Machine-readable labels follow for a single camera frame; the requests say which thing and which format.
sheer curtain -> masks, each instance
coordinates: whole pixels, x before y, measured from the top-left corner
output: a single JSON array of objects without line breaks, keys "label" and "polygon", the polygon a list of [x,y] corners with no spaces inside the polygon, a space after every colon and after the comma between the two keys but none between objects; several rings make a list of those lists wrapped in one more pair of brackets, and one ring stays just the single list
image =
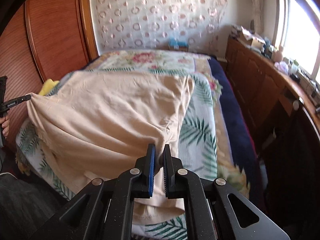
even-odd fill
[{"label": "sheer curtain", "polygon": [[263,32],[263,0],[252,0],[253,4],[253,21],[254,21],[254,30],[258,34]]}]

patterned wall covering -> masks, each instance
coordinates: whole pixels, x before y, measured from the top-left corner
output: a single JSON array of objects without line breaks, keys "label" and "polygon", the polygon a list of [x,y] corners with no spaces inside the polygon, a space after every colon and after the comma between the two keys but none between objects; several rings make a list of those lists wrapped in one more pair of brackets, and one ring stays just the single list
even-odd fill
[{"label": "patterned wall covering", "polygon": [[189,51],[215,53],[227,0],[93,0],[100,52],[112,49],[167,49],[170,38]]}]

cardboard box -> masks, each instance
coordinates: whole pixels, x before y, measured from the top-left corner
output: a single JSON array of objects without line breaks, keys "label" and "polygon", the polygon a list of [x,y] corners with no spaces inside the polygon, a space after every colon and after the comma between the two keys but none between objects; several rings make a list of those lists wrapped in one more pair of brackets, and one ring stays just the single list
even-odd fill
[{"label": "cardboard box", "polygon": [[257,35],[251,34],[248,30],[242,27],[242,31],[240,32],[240,36],[238,39],[251,47],[257,48],[258,50],[262,50],[262,47],[265,43],[265,41],[258,37]]},{"label": "cardboard box", "polygon": [[169,46],[169,50],[188,52],[188,47],[181,47],[181,46],[174,47],[174,46]]}]

floral bedspread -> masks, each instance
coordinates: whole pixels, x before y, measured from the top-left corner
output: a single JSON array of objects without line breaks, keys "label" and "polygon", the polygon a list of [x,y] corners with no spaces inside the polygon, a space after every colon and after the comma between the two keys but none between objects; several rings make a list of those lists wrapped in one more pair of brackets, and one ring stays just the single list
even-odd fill
[{"label": "floral bedspread", "polygon": [[[214,180],[217,177],[217,145],[213,106],[221,93],[217,80],[195,73],[195,62],[207,61],[198,54],[162,51],[115,51],[102,55],[81,71],[142,71],[165,75],[190,75],[195,84],[179,138],[179,158],[185,168],[198,176]],[[53,95],[74,72],[67,74],[47,95]],[[20,166],[29,166],[66,199],[71,192],[53,173],[39,146],[39,138],[29,119],[23,123],[16,138],[17,160]],[[137,235],[153,239],[187,239],[184,215],[156,225],[132,225]]]}]

metal screw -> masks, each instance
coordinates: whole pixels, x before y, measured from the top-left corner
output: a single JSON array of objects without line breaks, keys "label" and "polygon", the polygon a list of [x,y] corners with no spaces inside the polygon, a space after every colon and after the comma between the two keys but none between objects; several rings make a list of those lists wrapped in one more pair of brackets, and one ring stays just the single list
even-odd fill
[{"label": "metal screw", "polygon": [[92,180],[92,184],[95,186],[99,186],[102,183],[102,179],[95,178]]},{"label": "metal screw", "polygon": [[216,183],[219,185],[219,186],[223,186],[226,184],[226,181],[223,179],[223,178],[218,178],[216,179]]},{"label": "metal screw", "polygon": [[137,174],[139,174],[139,172],[140,172],[140,170],[137,169],[137,168],[133,168],[133,169],[130,170],[130,173],[131,173],[132,175],[137,175]]},{"label": "metal screw", "polygon": [[179,169],[179,170],[178,170],[178,173],[179,173],[180,175],[187,175],[187,174],[188,174],[188,171],[187,171],[186,169]]}]

